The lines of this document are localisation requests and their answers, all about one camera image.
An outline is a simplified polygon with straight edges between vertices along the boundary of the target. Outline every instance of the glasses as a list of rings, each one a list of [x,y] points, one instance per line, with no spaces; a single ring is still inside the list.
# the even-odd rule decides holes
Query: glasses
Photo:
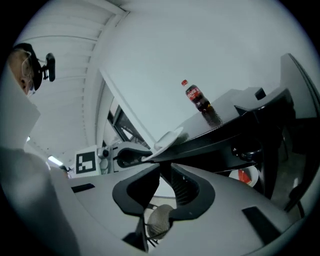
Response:
[[[22,50],[23,52],[25,52],[28,57],[22,62],[22,65],[21,65],[21,71],[22,71],[22,76],[24,78],[28,78],[28,84],[29,84],[29,91],[27,93],[27,96],[31,96],[33,94],[36,93],[36,90],[35,90],[35,85],[34,85],[34,81],[31,77],[31,73],[32,73],[32,64],[31,64],[31,52],[29,51],[26,51],[26,50]]]

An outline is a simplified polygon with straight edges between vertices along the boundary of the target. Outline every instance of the ceiling light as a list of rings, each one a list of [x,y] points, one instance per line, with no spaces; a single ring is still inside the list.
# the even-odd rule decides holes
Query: ceiling light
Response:
[[[52,155],[48,157],[48,160],[55,163],[58,166],[62,166],[64,164],[63,162],[60,162],[58,159],[56,159]]]

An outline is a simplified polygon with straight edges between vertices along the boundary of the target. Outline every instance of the white wall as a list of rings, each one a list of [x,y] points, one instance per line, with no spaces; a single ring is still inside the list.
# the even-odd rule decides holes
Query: white wall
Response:
[[[280,57],[292,53],[320,88],[316,52],[276,2],[128,2],[121,7],[130,14],[114,30],[100,70],[134,112],[128,118],[138,119],[155,140],[197,113],[184,79],[210,101],[231,88],[269,93],[279,86]]]
[[[111,93],[109,87],[104,83],[101,93],[100,106],[98,110],[98,119],[96,125],[96,144],[98,148],[102,146],[102,142],[105,137],[105,125],[107,122],[110,106],[113,99],[113,94]]]

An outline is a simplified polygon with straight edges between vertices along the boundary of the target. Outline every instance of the white plate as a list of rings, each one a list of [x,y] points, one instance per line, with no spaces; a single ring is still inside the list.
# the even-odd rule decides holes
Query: white plate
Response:
[[[258,173],[258,169],[254,166],[249,166],[246,168],[243,168],[242,170],[244,170],[244,172],[249,176],[251,182],[248,184],[250,187],[253,187],[254,185],[256,185],[256,183],[258,182],[259,179],[259,173]],[[239,173],[238,170],[233,170],[230,172],[229,174],[230,178],[239,180]]]
[[[156,152],[148,157],[142,157],[141,161],[148,161],[166,151],[176,141],[183,129],[183,127],[179,127],[174,131],[168,131],[154,144],[153,148],[156,150]]]

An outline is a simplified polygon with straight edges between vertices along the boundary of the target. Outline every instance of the white ceiling beam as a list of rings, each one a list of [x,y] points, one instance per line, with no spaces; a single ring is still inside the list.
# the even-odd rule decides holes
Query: white ceiling beam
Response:
[[[45,20],[48,15],[74,16],[105,24],[110,13],[105,9],[88,4],[81,0],[54,0],[48,1],[44,7],[34,16],[34,20]]]
[[[68,147],[69,145],[73,145],[77,142],[85,142],[85,132],[83,129],[77,129],[73,132],[70,131],[62,131],[54,134],[46,134],[46,136],[41,137],[41,141],[38,144],[39,146],[43,145],[44,148],[47,146],[51,147],[60,147],[63,148]]]
[[[55,77],[56,79],[68,78],[68,77],[80,77],[80,76],[85,76],[86,73],[87,73],[87,67],[68,68],[67,66],[65,66],[64,69],[57,68],[55,70]]]
[[[34,129],[41,129],[42,127],[57,126],[61,123],[71,123],[78,122],[82,120],[83,122],[83,113],[82,113],[82,104],[73,104],[65,106],[63,108],[57,108],[46,114],[42,114],[39,118],[41,122],[37,123],[34,126]]]
[[[125,11],[120,7],[108,2],[107,0],[83,0],[84,2],[93,4],[95,6],[101,7],[115,15],[124,15]]]
[[[48,112],[55,111],[57,109],[60,109],[69,105],[73,105],[76,103],[82,104],[82,102],[83,102],[82,97],[77,97],[68,101],[57,101],[54,104],[50,104],[50,105],[48,104],[39,105],[38,110],[40,111],[41,114],[46,114]]]
[[[47,95],[46,97],[37,97],[37,99],[32,100],[32,102],[34,102],[35,105],[37,105],[38,108],[40,108],[40,105],[50,105],[59,101],[67,102],[74,98],[82,97],[83,95],[84,95],[83,89],[79,88],[76,90],[71,90],[66,92],[53,93],[53,94]]]
[[[23,38],[17,41],[18,43],[29,43],[38,42],[39,40],[44,39],[45,41],[53,42],[59,40],[67,40],[68,42],[80,42],[80,43],[96,43],[98,38],[87,38],[87,37],[78,37],[78,36],[69,36],[69,35],[45,35],[45,36],[36,36]]]
[[[73,54],[65,54],[63,56],[56,56],[55,57],[55,66],[57,69],[65,69],[65,68],[73,68],[78,67],[81,63],[89,63],[90,57],[84,55],[73,55]]]
[[[45,60],[46,59],[46,55],[48,53],[53,53],[55,58],[65,58],[65,57],[69,57],[69,58],[73,58],[73,57],[77,57],[77,56],[86,56],[86,57],[91,57],[92,55],[92,50],[84,50],[84,49],[55,49],[52,47],[45,47],[45,48],[39,48],[38,46],[34,46],[34,44],[32,45],[34,49],[36,49],[36,57],[39,60]]]
[[[68,36],[42,37],[38,39],[31,39],[29,43],[32,44],[37,56],[45,56],[47,53],[63,54],[69,51],[77,53],[82,50],[92,52],[96,45],[95,41],[77,41],[77,39],[74,39],[74,37],[70,38]]]
[[[78,143],[78,144],[73,144],[73,145],[70,145],[71,147],[68,147],[66,148],[63,152],[61,152],[61,155],[63,156],[62,153],[67,154],[69,152],[71,152],[73,154],[73,156],[76,154],[77,151],[80,151],[82,149],[85,149],[87,148],[88,146],[86,146],[86,144],[81,144],[81,143]]]
[[[97,143],[96,111],[99,92],[101,90],[101,86],[103,86],[103,78],[99,71],[102,58],[104,58],[102,53],[111,39],[110,34],[114,31],[116,25],[119,23],[122,17],[122,15],[114,15],[108,20],[101,32],[98,42],[93,49],[92,57],[87,69],[84,86],[84,123],[89,146]]]
[[[41,84],[39,90],[36,91],[37,95],[46,96],[55,93],[67,92],[72,90],[77,90],[79,88],[84,88],[85,84],[83,82],[70,82],[67,83],[56,83],[56,84]]]
[[[41,130],[38,129],[36,131],[37,138],[47,136],[48,131],[52,130],[52,127],[54,127],[54,125],[56,126],[56,128],[54,129],[54,132],[56,134],[66,132],[66,131],[67,132],[71,131],[71,133],[74,133],[75,127],[77,127],[78,130],[83,130],[82,128],[84,127],[83,120],[82,120],[82,118],[79,118],[79,117],[72,119],[72,120],[69,120],[68,122],[67,121],[63,121],[63,122],[55,121],[51,125],[49,123],[45,124],[45,125],[46,125],[46,127],[42,127]]]
[[[32,19],[28,28],[33,26],[44,25],[44,24],[63,24],[63,25],[74,25],[81,28],[87,28],[92,30],[102,30],[104,25],[87,18],[76,17],[72,15],[46,15],[44,20]]]
[[[86,75],[76,75],[76,76],[67,76],[67,77],[60,77],[60,78],[55,78],[54,81],[71,81],[71,80],[75,80],[75,79],[86,79],[87,76]]]
[[[42,87],[43,88],[48,88],[48,87],[52,88],[52,87],[60,87],[60,86],[68,87],[68,86],[73,86],[73,85],[78,85],[78,87],[83,88],[85,86],[85,78],[83,78],[83,77],[79,77],[79,78],[73,77],[72,79],[59,79],[55,83],[52,83],[52,82],[50,82],[48,80],[45,80],[45,81],[42,81],[40,89]]]
[[[78,69],[86,69],[86,68],[88,68],[88,66],[89,66],[89,62],[83,62],[83,61],[79,61],[79,62],[71,62],[70,61],[69,63],[65,62],[65,63],[59,65],[59,67],[55,69],[55,73],[57,73],[57,72],[59,73],[61,71],[65,71],[65,70],[68,70],[68,72],[69,72],[69,71],[78,70]]]
[[[87,148],[88,145],[85,143],[74,146],[71,149],[65,150],[63,153],[60,153],[57,157],[62,159],[66,166],[71,166],[75,162],[75,154],[77,151]]]
[[[28,26],[27,30],[20,36],[33,38],[37,36],[74,36],[82,38],[96,38],[101,29],[92,29],[73,24],[45,23]]]
[[[56,158],[58,158],[59,156],[66,155],[66,152],[68,152],[69,150],[70,151],[73,150],[73,154],[71,154],[71,156],[72,156],[75,154],[76,151],[87,147],[85,138],[83,138],[83,139],[75,139],[74,138],[73,140],[65,141],[65,143],[61,143],[61,142],[59,143],[58,139],[61,140],[64,138],[57,138],[55,140],[55,143],[52,143],[51,141],[41,141],[41,143],[38,144],[36,142],[37,144],[35,146],[37,148],[39,148],[41,151],[43,151],[45,154],[53,155]]]
[[[85,145],[86,144],[86,138],[85,133],[72,133],[72,135],[69,134],[63,134],[63,133],[57,133],[52,137],[51,139],[43,139],[41,141],[41,145],[39,145],[41,148],[44,149],[47,153],[60,153],[65,151],[65,148],[68,147],[68,145]]]
[[[81,127],[76,127],[75,129],[74,125],[72,124],[59,127],[59,124],[56,123],[55,126],[52,126],[52,127],[42,127],[41,129],[38,128],[36,132],[32,132],[32,135],[35,135],[36,138],[41,140],[41,142],[44,143],[45,145],[50,146],[58,142],[58,143],[64,144],[64,146],[67,147],[69,139],[74,138],[72,135],[74,134],[79,135],[80,136],[79,140],[85,137],[85,131]],[[65,138],[59,141],[56,141],[61,135],[63,135]]]
[[[75,131],[82,131],[84,133],[85,127],[81,112],[73,113],[73,118],[71,118],[70,115],[67,114],[62,115],[62,113],[63,112],[60,111],[60,114],[53,112],[41,116],[42,118],[39,119],[39,122],[34,126],[32,132],[30,133],[30,137],[35,136],[35,138],[38,138],[38,134],[41,134],[42,131],[46,131],[47,134],[49,132],[56,133],[56,130],[59,130],[60,127],[68,127],[71,126],[71,124],[74,124],[74,131],[69,130],[69,132],[74,133]]]

